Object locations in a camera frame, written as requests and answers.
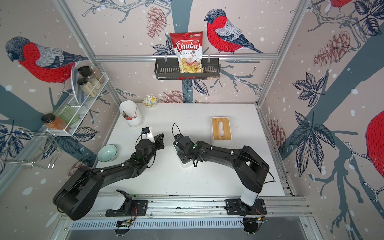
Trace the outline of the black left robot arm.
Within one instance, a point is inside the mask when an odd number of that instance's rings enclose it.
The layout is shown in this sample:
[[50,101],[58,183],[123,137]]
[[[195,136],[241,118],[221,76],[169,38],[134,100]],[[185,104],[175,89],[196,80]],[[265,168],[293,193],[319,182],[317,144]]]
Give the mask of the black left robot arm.
[[99,191],[115,182],[140,176],[158,150],[164,149],[164,134],[154,136],[154,141],[142,139],[135,152],[125,162],[106,168],[91,169],[82,166],[56,193],[53,203],[71,220],[83,218],[91,211]]

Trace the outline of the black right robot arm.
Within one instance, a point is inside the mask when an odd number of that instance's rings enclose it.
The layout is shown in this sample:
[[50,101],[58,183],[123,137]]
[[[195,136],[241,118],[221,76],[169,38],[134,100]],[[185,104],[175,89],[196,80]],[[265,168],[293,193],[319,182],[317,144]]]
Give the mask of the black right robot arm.
[[198,166],[200,162],[212,162],[232,168],[243,184],[240,201],[253,206],[262,191],[270,166],[251,147],[226,149],[203,141],[192,142],[189,136],[176,134],[173,146],[185,167]]

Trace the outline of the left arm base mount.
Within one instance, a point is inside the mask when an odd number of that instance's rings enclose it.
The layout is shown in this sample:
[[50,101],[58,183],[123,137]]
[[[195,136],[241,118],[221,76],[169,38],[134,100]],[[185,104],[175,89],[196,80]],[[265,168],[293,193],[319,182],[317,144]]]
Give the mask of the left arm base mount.
[[130,231],[137,217],[144,217],[146,215],[149,202],[148,200],[133,200],[133,197],[123,190],[117,190],[117,192],[122,194],[125,200],[119,209],[106,210],[106,217],[130,217],[127,220],[117,221],[115,233],[117,237],[123,237]]

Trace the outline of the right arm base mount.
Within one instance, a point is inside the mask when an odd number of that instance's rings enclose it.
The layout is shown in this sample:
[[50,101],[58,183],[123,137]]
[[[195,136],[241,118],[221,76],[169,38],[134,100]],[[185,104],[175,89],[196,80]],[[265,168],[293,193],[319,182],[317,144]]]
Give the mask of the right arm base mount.
[[243,217],[244,231],[248,234],[255,234],[266,220],[267,209],[263,199],[256,198],[252,206],[240,199],[225,199],[225,204],[227,215]]

